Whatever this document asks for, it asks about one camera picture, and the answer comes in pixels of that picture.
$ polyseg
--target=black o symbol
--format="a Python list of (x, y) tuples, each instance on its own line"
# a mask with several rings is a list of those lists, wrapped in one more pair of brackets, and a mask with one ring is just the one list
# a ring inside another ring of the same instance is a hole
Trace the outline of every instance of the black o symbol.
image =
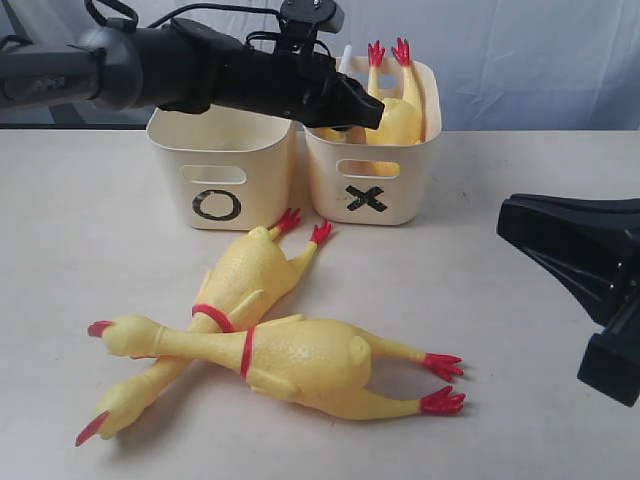
[[(233, 202), (233, 208), (231, 209), (231, 212), (227, 215), (216, 217), (215, 215), (211, 215), (210, 213), (202, 211), (202, 202), (204, 202), (205, 199), (210, 195), (224, 195), (226, 197), (229, 197)], [(240, 215), (240, 212), (242, 211), (242, 204), (240, 203), (240, 200), (238, 200), (238, 197), (236, 197), (231, 192), (227, 192), (226, 190), (206, 190), (193, 199), (193, 211), (207, 220), (213, 220), (216, 222), (228, 222), (229, 220), (233, 220), (234, 218), (237, 218), (238, 215)]]

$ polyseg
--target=chicken body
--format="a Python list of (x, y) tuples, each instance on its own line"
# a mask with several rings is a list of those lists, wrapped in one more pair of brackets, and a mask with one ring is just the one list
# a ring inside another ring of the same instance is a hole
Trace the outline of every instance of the chicken body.
[(366, 389), (372, 359), (398, 357), (451, 380), (461, 360), (426, 353), (378, 337), (352, 324), (293, 315), (247, 332), (198, 334), (130, 315), (90, 327), (114, 355), (173, 355), (217, 363), (241, 374), (254, 392), (311, 407), (335, 417), (367, 420), (416, 414), (454, 414), (464, 394), (451, 387), (415, 400), (396, 400)]
[[(236, 239), (206, 273), (196, 295), (196, 305), (214, 307), (235, 331), (258, 324), (264, 314), (296, 286), (318, 245), (331, 232), (331, 225), (325, 221), (321, 228), (314, 229), (303, 253), (288, 260), (276, 239), (300, 222), (297, 214), (298, 211), (288, 211), (272, 229), (256, 227)], [(220, 316), (212, 318), (201, 310), (194, 311), (188, 331), (222, 332), (224, 323)], [(134, 423), (190, 363), (188, 358), (158, 358), (145, 371), (110, 388), (96, 408), (97, 416), (78, 436), (76, 445), (95, 434), (109, 439)]]

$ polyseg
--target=table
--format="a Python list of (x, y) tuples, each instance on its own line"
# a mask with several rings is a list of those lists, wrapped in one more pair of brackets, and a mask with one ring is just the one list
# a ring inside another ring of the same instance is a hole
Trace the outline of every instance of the table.
[[(576, 379), (597, 326), (495, 225), (516, 192), (637, 196), (640, 135), (444, 132), (436, 145), (420, 215), (337, 225), (269, 317), (332, 316), (461, 356), (462, 415), (349, 423), (194, 363), (117, 438), (76, 449), (106, 389), (149, 363), (109, 356), (86, 327), (132, 312), (186, 327), (202, 275), (240, 234), (179, 223), (144, 132), (0, 131), (0, 478), (638, 478), (637, 409)], [(287, 255), (318, 221), (304, 181), (292, 204), (304, 223)], [(372, 388), (399, 398), (444, 383), (376, 369)]]

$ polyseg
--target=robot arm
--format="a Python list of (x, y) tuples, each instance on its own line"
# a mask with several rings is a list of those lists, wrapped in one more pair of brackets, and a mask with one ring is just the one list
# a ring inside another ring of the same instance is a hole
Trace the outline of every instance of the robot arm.
[[(74, 45), (34, 45), (15, 36), (0, 41), (0, 110), (89, 100), (111, 110), (156, 106), (200, 114), (215, 104), (310, 128), (379, 126), (384, 104), (337, 72), (330, 53), (315, 51), (326, 49), (319, 31), (342, 28), (344, 14), (333, 0), (285, 0), (280, 12), (195, 4), (146, 28), (120, 1), (96, 1), (124, 17), (107, 19), (94, 0), (85, 0), (98, 26)], [(280, 32), (254, 32), (243, 44), (177, 18), (196, 8), (272, 14)], [(275, 42), (273, 52), (254, 48), (258, 40)]]

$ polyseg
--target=plastic basket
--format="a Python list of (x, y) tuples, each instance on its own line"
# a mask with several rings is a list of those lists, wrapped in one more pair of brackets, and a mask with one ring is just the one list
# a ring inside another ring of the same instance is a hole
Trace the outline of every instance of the plastic basket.
[(212, 106), (202, 115), (156, 110), (147, 136), (184, 223), (248, 231), (287, 208), (296, 161), (289, 120)]
[[(400, 225), (418, 214), (426, 193), (433, 141), (442, 130), (442, 118), (433, 72), (420, 62), (413, 62), (413, 68), (425, 111), (422, 143), (366, 145), (364, 130), (358, 128), (349, 133), (349, 142), (341, 143), (324, 138), (321, 129), (305, 128), (311, 195), (319, 215), (343, 223)], [(368, 72), (368, 58), (353, 57), (351, 70), (356, 75)], [(383, 90), (384, 96), (401, 97), (402, 67), (395, 59), (385, 58), (380, 73), (396, 77), (397, 86)], [(393, 174), (372, 175), (371, 169), (366, 168), (371, 162), (393, 166)], [(354, 165), (362, 168), (345, 168)]]

